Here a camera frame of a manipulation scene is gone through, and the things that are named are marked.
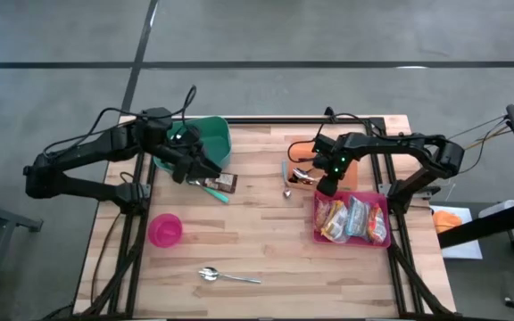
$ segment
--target spoon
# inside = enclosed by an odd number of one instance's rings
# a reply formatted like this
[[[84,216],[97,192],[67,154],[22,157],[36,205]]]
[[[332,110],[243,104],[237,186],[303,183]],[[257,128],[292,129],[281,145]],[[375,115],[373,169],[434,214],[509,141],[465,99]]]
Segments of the spoon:
[[[310,182],[316,182],[318,179],[311,177],[309,175],[309,172],[311,170],[302,170],[302,169],[293,169],[293,174],[295,174],[299,179],[310,181]]]
[[[283,160],[281,163],[281,173],[283,174],[283,184],[285,184],[285,190],[283,191],[283,196],[285,196],[286,199],[291,197],[291,190],[289,189],[289,184],[286,181],[286,160]]]
[[[206,281],[213,282],[213,281],[217,280],[218,277],[226,277],[226,278],[232,279],[232,280],[246,281],[246,282],[261,284],[261,280],[256,280],[256,279],[246,278],[246,277],[228,276],[228,275],[221,274],[220,272],[218,272],[218,270],[216,270],[213,267],[204,267],[201,270],[199,270],[197,273],[199,273],[200,276]]]

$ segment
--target snack bag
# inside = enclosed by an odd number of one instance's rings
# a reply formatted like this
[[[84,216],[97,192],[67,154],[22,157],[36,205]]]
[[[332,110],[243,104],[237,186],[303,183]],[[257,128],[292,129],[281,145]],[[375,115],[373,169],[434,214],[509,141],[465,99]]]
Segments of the snack bag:
[[[314,230],[320,232],[325,225],[328,213],[330,212],[330,202],[324,202],[317,199],[317,209],[315,209]]]
[[[350,236],[344,231],[348,221],[348,209],[341,201],[335,201],[329,218],[320,229],[320,233],[334,243],[346,243]]]
[[[368,236],[374,244],[384,242],[387,235],[384,214],[378,204],[375,204],[368,214]]]
[[[356,197],[350,197],[350,209],[348,210],[348,223],[346,224],[346,234],[349,236],[359,236],[368,240],[368,214],[370,206],[365,202],[359,201]]]

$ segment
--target red plastic basket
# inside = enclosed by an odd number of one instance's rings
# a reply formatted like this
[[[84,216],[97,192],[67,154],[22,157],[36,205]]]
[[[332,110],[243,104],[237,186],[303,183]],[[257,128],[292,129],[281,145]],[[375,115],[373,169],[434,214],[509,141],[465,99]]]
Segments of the red plastic basket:
[[[378,204],[380,206],[380,209],[382,209],[382,214],[384,216],[384,223],[385,223],[385,240],[381,244],[374,244],[372,242],[366,241],[361,237],[357,236],[351,236],[351,238],[346,243],[334,243],[328,240],[326,237],[322,236],[319,232],[314,231],[314,222],[317,215],[317,200],[322,201],[332,201],[332,200],[338,200],[344,202],[346,207],[350,207],[350,197],[354,196],[358,200],[362,202],[369,202],[370,204]],[[374,192],[336,192],[336,194],[333,197],[326,196],[323,193],[320,193],[319,191],[314,192],[313,197],[313,207],[312,207],[312,224],[313,224],[313,232],[312,232],[312,239],[316,243],[330,243],[335,245],[351,245],[351,246],[368,246],[373,248],[387,248],[390,246],[391,238],[390,238],[390,223],[389,223],[389,217],[388,217],[388,202],[386,201],[386,197],[379,193]]]

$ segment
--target teal bowl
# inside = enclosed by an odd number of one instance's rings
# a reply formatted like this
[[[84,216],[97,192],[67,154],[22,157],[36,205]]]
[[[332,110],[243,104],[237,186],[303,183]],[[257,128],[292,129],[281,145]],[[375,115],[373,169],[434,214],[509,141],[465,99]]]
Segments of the teal bowl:
[[[208,159],[216,163],[222,169],[229,165],[231,157],[231,136],[228,122],[219,116],[210,116],[200,119],[186,120],[186,124],[194,125],[200,130],[203,149]],[[181,120],[174,121],[168,137],[174,136],[184,125]],[[153,158],[154,164],[167,172],[173,171],[173,166],[162,162],[159,158]]]

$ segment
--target teal utensil handle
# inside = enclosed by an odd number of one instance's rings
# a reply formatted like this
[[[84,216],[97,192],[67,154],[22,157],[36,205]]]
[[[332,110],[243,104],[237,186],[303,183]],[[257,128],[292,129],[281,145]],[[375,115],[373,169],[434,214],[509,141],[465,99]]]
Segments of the teal utensil handle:
[[[216,199],[218,199],[218,200],[220,200],[220,201],[222,201],[224,203],[229,203],[229,198],[226,195],[224,195],[224,194],[222,194],[222,193],[220,193],[218,191],[215,191],[215,190],[213,190],[213,189],[211,189],[209,187],[205,187],[205,186],[202,186],[202,187],[205,190],[205,192],[210,193]]]

